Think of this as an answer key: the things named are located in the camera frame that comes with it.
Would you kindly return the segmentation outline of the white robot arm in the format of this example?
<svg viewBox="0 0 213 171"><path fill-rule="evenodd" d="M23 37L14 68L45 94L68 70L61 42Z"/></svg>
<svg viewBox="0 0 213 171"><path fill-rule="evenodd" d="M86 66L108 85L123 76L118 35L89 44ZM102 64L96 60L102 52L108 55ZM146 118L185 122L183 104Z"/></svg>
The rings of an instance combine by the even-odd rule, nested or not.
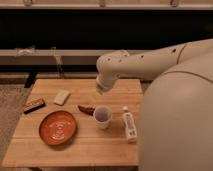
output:
<svg viewBox="0 0 213 171"><path fill-rule="evenodd" d="M213 38L100 56L96 87L148 80L138 121L140 171L213 171Z"/></svg>

